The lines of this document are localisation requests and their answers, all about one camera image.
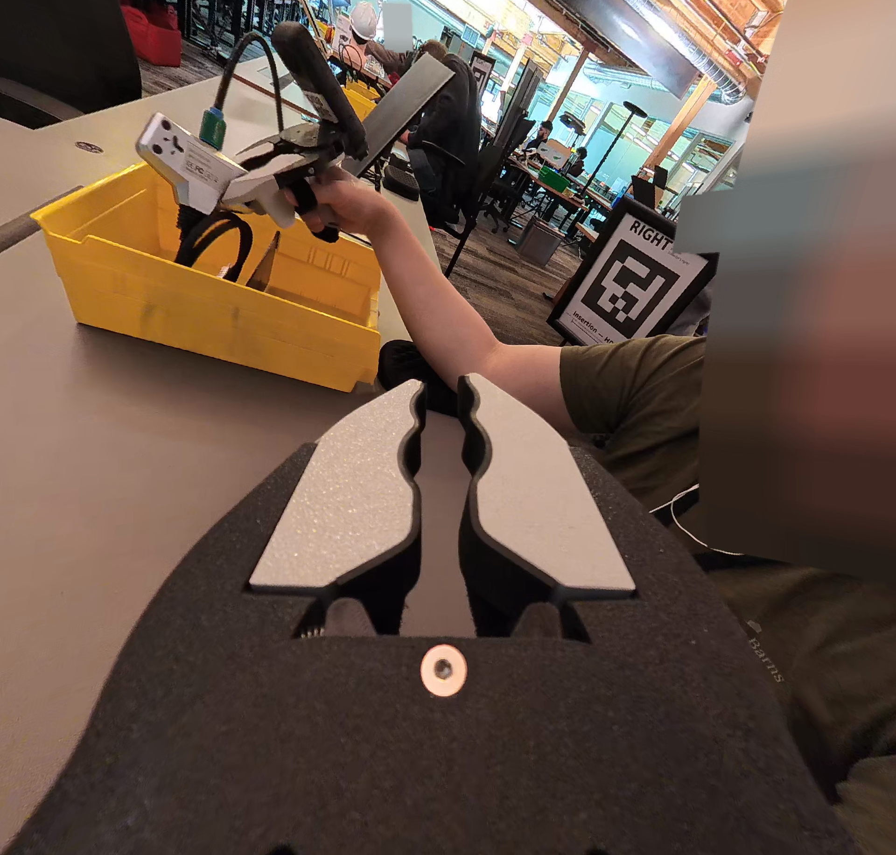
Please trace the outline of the person's right hand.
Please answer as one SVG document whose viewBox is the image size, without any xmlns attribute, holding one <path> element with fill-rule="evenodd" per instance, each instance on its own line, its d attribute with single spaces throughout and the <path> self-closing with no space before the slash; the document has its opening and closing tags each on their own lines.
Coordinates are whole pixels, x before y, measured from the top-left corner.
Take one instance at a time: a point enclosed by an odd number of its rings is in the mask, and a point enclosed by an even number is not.
<svg viewBox="0 0 896 855">
<path fill-rule="evenodd" d="M 333 223 L 376 244 L 407 230 L 403 218 L 387 200 L 338 166 L 310 177 L 309 185 L 315 205 L 297 209 L 297 214 L 312 231 L 322 231 Z"/>
</svg>

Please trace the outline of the black white tag sign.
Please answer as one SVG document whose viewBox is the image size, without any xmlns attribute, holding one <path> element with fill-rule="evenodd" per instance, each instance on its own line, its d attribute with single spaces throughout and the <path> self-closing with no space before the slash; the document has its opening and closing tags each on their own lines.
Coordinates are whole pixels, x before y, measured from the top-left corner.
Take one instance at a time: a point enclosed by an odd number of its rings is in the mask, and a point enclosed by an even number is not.
<svg viewBox="0 0 896 855">
<path fill-rule="evenodd" d="M 567 343 L 665 334 L 714 278 L 718 254 L 678 252 L 677 225 L 624 196 L 554 303 L 546 323 Z"/>
</svg>

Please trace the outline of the black bin divider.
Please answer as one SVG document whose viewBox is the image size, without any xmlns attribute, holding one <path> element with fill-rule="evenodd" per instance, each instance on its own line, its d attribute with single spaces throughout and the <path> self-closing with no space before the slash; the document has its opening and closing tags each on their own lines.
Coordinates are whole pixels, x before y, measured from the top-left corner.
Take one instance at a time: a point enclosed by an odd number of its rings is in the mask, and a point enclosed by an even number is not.
<svg viewBox="0 0 896 855">
<path fill-rule="evenodd" d="M 270 244 L 264 252 L 263 257 L 255 267 L 252 275 L 245 282 L 245 287 L 260 292 L 265 292 L 270 284 L 273 273 L 275 257 L 280 247 L 281 232 L 275 232 Z"/>
</svg>

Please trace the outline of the red bin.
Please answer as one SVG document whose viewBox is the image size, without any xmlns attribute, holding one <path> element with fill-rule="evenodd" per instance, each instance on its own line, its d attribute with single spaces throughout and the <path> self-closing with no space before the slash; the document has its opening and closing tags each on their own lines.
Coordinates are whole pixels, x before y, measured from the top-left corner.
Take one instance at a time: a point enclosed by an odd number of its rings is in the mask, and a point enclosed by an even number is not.
<svg viewBox="0 0 896 855">
<path fill-rule="evenodd" d="M 148 10 L 121 6 L 137 56 L 152 65 L 179 67 L 182 34 L 174 7 L 151 5 Z"/>
</svg>

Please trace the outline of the dark laptop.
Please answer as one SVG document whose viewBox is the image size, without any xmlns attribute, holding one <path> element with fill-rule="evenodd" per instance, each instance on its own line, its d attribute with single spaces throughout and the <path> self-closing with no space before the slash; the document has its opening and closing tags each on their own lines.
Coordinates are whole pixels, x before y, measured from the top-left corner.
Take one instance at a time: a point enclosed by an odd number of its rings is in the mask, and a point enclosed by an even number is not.
<svg viewBox="0 0 896 855">
<path fill-rule="evenodd" d="M 429 54 L 410 66 L 375 109 L 364 119 L 367 153 L 361 158 L 346 156 L 342 169 L 361 177 L 372 164 L 387 159 L 392 145 L 424 107 L 454 77 L 454 71 Z"/>
</svg>

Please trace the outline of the black office chair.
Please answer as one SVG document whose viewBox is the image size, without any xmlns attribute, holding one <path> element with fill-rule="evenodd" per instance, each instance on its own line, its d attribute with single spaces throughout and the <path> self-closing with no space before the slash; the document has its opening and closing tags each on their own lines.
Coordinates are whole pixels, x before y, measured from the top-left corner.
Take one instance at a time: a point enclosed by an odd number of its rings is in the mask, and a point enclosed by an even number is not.
<svg viewBox="0 0 896 855">
<path fill-rule="evenodd" d="M 37 129 L 142 96 L 119 0 L 1 0 L 1 117 Z"/>
</svg>

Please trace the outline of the white hdmi adapter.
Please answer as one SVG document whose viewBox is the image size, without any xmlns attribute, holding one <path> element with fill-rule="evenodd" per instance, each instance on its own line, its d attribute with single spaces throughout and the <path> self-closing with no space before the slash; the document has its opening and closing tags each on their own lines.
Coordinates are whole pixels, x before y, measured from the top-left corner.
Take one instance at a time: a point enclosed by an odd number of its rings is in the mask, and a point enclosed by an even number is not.
<svg viewBox="0 0 896 855">
<path fill-rule="evenodd" d="M 197 136 L 154 113 L 136 141 L 138 156 L 173 188 L 179 207 L 214 213 L 230 184 L 246 171 Z"/>
</svg>

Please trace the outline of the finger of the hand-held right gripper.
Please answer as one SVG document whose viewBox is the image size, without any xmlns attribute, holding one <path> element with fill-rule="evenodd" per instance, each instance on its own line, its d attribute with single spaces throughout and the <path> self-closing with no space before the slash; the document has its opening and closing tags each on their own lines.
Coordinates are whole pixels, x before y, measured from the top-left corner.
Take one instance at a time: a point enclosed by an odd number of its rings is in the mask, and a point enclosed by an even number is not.
<svg viewBox="0 0 896 855">
<path fill-rule="evenodd" d="M 263 166 L 244 171 L 230 181 L 221 204 L 251 204 L 273 197 L 283 186 L 278 177 L 301 176 L 312 163 L 308 157 L 274 157 Z"/>
</svg>

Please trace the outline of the person's right forearm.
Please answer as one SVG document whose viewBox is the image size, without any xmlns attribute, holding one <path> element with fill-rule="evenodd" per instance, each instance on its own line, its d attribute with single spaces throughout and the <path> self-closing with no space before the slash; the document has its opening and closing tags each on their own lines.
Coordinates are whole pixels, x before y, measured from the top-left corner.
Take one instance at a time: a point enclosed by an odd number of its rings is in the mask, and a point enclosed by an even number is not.
<svg viewBox="0 0 896 855">
<path fill-rule="evenodd" d="M 478 374 L 562 435 L 573 435 L 561 388 L 560 347 L 501 343 L 405 225 L 406 231 L 371 244 L 411 342 L 427 363 L 455 392 L 461 377 Z"/>
</svg>

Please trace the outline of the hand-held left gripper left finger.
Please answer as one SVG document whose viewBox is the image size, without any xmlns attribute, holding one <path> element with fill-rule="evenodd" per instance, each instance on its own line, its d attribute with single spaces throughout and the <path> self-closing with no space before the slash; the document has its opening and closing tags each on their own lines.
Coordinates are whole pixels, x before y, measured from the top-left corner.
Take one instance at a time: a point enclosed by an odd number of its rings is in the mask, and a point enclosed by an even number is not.
<svg viewBox="0 0 896 855">
<path fill-rule="evenodd" d="M 417 379 L 339 420 L 316 442 L 249 585 L 256 592 L 334 593 L 419 548 Z"/>
</svg>

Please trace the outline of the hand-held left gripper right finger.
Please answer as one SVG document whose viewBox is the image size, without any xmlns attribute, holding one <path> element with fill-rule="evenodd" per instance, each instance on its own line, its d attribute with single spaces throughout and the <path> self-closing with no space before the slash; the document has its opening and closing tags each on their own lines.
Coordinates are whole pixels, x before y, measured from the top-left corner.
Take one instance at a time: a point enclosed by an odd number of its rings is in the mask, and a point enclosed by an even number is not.
<svg viewBox="0 0 896 855">
<path fill-rule="evenodd" d="M 499 565 L 549 599 L 621 599 L 636 588 L 572 450 L 546 420 L 478 373 L 458 382 L 467 412 L 472 530 Z"/>
</svg>

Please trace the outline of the black mesh wrist rest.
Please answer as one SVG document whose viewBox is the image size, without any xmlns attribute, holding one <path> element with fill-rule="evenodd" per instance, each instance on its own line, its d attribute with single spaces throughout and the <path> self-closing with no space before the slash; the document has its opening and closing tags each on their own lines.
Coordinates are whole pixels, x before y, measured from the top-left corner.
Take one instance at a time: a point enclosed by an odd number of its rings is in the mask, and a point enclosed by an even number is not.
<svg viewBox="0 0 896 855">
<path fill-rule="evenodd" d="M 389 391 L 409 380 L 417 380 L 426 388 L 426 406 L 429 412 L 458 418 L 456 392 L 438 376 L 410 341 L 393 340 L 385 343 L 379 352 L 377 381 L 383 390 Z"/>
</svg>

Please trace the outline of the yellow plastic bin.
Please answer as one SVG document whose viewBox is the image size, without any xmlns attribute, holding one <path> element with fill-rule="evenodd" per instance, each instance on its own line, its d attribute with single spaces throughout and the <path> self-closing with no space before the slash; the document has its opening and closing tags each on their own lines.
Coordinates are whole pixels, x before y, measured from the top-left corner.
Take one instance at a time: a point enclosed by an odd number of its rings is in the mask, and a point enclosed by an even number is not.
<svg viewBox="0 0 896 855">
<path fill-rule="evenodd" d="M 315 238 L 302 221 L 283 231 L 265 289 L 248 280 L 276 224 L 246 215 L 252 249 L 237 282 L 239 237 L 226 233 L 195 268 L 174 264 L 172 188 L 144 163 L 31 214 L 79 323 L 350 392 L 375 378 L 381 271 L 369 245 Z"/>
<path fill-rule="evenodd" d="M 375 109 L 380 93 L 361 81 L 347 80 L 342 87 L 357 117 L 363 122 Z"/>
</svg>

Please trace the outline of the grey waste bin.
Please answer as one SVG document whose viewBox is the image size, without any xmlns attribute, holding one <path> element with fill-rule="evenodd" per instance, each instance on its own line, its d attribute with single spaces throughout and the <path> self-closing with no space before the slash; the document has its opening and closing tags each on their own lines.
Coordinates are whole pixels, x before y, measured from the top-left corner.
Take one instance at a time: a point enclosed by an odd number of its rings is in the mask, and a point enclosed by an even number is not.
<svg viewBox="0 0 896 855">
<path fill-rule="evenodd" d="M 514 249 L 530 264 L 545 267 L 564 242 L 565 236 L 558 229 L 538 217 L 532 217 L 524 227 Z"/>
</svg>

